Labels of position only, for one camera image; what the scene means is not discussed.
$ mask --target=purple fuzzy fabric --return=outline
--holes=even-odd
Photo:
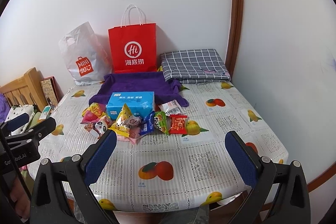
[[[113,92],[154,91],[155,103],[158,105],[176,100],[181,106],[189,106],[188,101],[179,95],[180,82],[176,79],[166,82],[162,71],[111,73],[104,78],[105,83],[98,93],[90,98],[89,105],[107,105]]]
[[[6,97],[0,93],[0,122],[5,121],[10,109],[11,107],[8,105]]]

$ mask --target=green snack package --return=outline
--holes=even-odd
[[[169,135],[170,122],[164,111],[155,112],[154,127],[161,130],[164,134]]]

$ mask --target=yellow snack package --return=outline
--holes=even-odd
[[[85,112],[89,110],[91,111],[94,115],[96,115],[98,118],[103,117],[104,115],[107,115],[104,111],[101,110],[100,106],[98,103],[92,103],[89,107],[85,108],[82,112],[82,116],[84,117]]]
[[[117,117],[117,120],[111,125],[109,129],[112,129],[115,133],[128,138],[131,126],[125,125],[124,123],[130,116],[132,116],[131,110],[126,104],[124,104]]]

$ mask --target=clothing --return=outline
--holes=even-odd
[[[166,52],[160,55],[166,81],[182,84],[229,82],[230,74],[214,48]]]
[[[208,224],[209,205],[165,213],[159,224]]]
[[[105,83],[102,84],[98,93],[89,100],[92,103],[107,104],[113,92],[135,92],[154,91],[155,103],[164,104],[177,100],[183,106],[189,103],[181,95],[178,80],[166,82],[161,71],[159,72],[136,72],[136,73],[111,73],[104,76]]]
[[[29,122],[19,127],[18,129],[12,131],[11,133],[12,136],[23,133],[26,130],[27,126],[29,125],[30,121],[33,119],[35,115],[35,111],[33,105],[12,106],[11,109],[9,110],[6,122],[24,113],[27,113],[29,115]]]

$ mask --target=blue snack package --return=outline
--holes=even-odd
[[[140,135],[145,135],[154,131],[154,115],[155,111],[152,111],[145,118],[142,118],[140,125]]]
[[[106,106],[106,113],[116,120],[124,104],[135,117],[146,117],[155,109],[154,92],[113,92]]]

